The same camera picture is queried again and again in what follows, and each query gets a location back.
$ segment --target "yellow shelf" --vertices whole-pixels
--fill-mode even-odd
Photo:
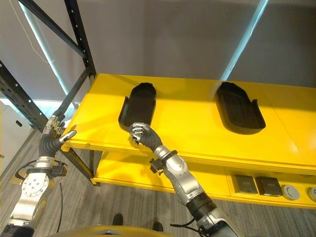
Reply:
[[[173,193],[172,185],[165,175],[159,176],[150,171],[149,160],[150,157],[103,152],[93,181]],[[312,201],[307,194],[309,187],[316,186],[316,176],[236,169],[193,162],[188,162],[188,168],[211,198],[266,205],[316,208],[316,202]],[[300,198],[290,201],[284,197],[238,194],[235,192],[232,181],[232,176],[236,174],[252,177],[275,177],[281,186],[293,185],[296,187],[300,192]]]
[[[78,133],[63,150],[150,155],[118,123],[124,97],[141,82],[151,82],[157,90],[152,128],[186,161],[316,174],[316,89],[294,86],[234,81],[250,99],[258,99],[267,124],[257,134],[240,135],[221,122],[213,99],[217,80],[99,74],[68,126]]]

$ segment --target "person's foot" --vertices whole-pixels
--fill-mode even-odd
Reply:
[[[153,224],[153,230],[154,231],[160,231],[160,232],[163,232],[163,226],[160,222],[156,221],[154,224]]]
[[[115,217],[113,218],[113,222],[112,222],[113,226],[122,226],[123,225],[123,215],[118,213],[115,215]]]

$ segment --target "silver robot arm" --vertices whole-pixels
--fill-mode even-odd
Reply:
[[[180,203],[187,207],[197,222],[200,234],[216,237],[241,237],[240,231],[217,207],[189,172],[186,162],[162,145],[161,139],[147,124],[134,123],[129,132],[136,143],[149,147],[157,157],[151,160],[151,171],[164,173],[170,180]]]
[[[39,225],[46,209],[47,198],[55,187],[54,177],[65,176],[64,164],[56,165],[55,154],[76,131],[70,131],[60,137],[64,123],[57,116],[52,116],[40,138],[39,157],[33,168],[27,169],[28,176],[24,179],[20,199],[14,207],[7,225],[0,237],[31,237]]]

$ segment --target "black metal post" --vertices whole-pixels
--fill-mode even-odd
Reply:
[[[82,58],[86,53],[80,48],[34,1],[19,0],[28,10],[37,16],[48,28],[55,32],[64,42],[66,42]]]
[[[80,159],[77,153],[70,148],[68,152],[61,151],[61,153],[88,179],[91,181],[93,174],[89,168]]]
[[[84,83],[85,79],[88,77],[89,72],[90,72],[90,68],[86,68],[82,72],[82,74],[80,75],[80,77],[76,81],[73,88],[71,88],[68,95],[66,96],[66,98],[63,100],[63,102],[59,106],[59,108],[54,112],[54,115],[60,116],[60,115],[63,115],[65,113],[65,111],[69,107],[70,103],[72,102],[72,100],[74,99],[74,97],[78,93],[79,89],[81,88],[82,84]]]
[[[84,72],[85,78],[88,75],[88,69]],[[34,104],[25,90],[15,80],[13,75],[5,67],[0,60],[0,90],[12,102],[13,105],[32,123],[31,127],[43,132],[43,129],[48,121],[47,117]],[[76,152],[70,148],[68,152],[61,151],[62,154],[89,180],[93,178],[93,173],[84,164]]]
[[[0,60],[0,89],[11,103],[30,121],[31,127],[43,132],[48,119],[15,80]]]
[[[86,57],[83,58],[83,63],[86,68],[90,68],[91,70],[89,76],[91,75],[95,76],[96,71],[95,71],[93,59],[91,56],[88,40],[85,35],[77,0],[65,0],[65,5],[68,11],[71,25],[74,29],[77,43],[86,54]]]
[[[94,175],[94,150],[89,150],[89,169],[91,173]]]

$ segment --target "gray wall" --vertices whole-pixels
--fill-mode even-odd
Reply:
[[[37,2],[74,38],[62,0]],[[79,8],[97,72],[219,79],[258,2],[79,0]],[[54,74],[32,51],[8,1],[1,4],[0,30],[0,58],[31,97],[62,99]],[[43,30],[70,88],[83,63]],[[315,64],[316,1],[271,0],[229,79],[316,87]]]

